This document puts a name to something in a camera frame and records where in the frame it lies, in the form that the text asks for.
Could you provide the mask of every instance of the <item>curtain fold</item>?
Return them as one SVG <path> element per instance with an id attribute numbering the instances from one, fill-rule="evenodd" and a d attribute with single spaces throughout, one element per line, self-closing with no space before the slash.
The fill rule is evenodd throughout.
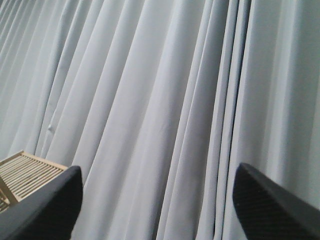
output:
<path id="1" fill-rule="evenodd" d="M 320 207 L 317 0 L 0 0 L 0 158 L 82 169 L 74 240 L 245 240 L 250 163 Z"/>

